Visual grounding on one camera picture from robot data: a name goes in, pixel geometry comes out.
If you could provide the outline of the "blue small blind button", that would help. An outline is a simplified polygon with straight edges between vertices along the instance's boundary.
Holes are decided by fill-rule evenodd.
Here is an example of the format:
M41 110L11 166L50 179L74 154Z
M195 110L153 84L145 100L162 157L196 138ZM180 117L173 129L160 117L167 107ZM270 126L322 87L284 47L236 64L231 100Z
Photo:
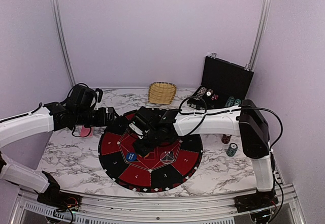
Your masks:
M137 154L135 152L128 152L125 158L127 162L135 162L137 161Z

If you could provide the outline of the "clear round dealer button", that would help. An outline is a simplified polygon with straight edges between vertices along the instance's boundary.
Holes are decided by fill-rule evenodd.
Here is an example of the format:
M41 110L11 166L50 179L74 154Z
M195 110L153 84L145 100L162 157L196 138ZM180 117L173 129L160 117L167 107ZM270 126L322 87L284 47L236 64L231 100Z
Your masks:
M175 156L173 151L162 152L160 155L160 161L165 165L173 163L175 161Z

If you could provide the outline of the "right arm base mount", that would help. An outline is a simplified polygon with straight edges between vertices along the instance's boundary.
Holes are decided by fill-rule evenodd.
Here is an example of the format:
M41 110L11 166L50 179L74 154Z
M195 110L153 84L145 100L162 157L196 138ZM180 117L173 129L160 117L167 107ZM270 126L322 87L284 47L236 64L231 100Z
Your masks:
M238 213L249 212L253 223L269 223L279 203L277 197L259 196L257 193L234 199Z

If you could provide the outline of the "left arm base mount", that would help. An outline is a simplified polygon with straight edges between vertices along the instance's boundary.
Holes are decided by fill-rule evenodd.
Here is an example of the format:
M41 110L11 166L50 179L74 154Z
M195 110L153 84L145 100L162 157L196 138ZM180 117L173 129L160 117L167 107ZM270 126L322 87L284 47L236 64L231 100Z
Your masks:
M74 220L74 210L80 207L81 196L76 194L69 194L63 192L57 193L39 193L37 201L52 207L56 207L56 212L68 212L70 222Z

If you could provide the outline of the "green blue chip stack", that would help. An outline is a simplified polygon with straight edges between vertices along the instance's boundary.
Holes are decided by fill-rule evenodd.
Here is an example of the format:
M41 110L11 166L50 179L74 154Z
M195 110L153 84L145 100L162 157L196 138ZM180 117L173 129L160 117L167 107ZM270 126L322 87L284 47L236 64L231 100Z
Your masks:
M238 150L238 145L236 143L230 143L226 151L227 156L233 157Z

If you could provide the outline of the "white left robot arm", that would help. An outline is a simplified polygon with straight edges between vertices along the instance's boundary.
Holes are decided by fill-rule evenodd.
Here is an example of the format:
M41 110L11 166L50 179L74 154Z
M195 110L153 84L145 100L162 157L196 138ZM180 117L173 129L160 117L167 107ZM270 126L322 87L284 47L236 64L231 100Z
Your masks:
M36 109L1 120L1 148L33 135L61 129L74 131L77 126L91 129L114 124L117 113L112 107L97 107L103 91L86 84L75 85L62 102L39 104ZM1 154L1 179L44 193L53 206L64 202L56 180L45 172L26 167Z

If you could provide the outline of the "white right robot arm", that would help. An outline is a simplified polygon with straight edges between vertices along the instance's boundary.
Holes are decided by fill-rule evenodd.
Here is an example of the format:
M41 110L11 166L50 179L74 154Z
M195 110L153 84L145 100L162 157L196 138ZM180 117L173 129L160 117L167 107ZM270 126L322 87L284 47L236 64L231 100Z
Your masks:
M269 127L261 108L252 100L221 109L183 110L141 107L136 110L128 127L138 136L134 148L147 155L162 142L193 134L225 134L240 137L244 154L251 159L257 193L252 204L262 208L271 200L274 187Z

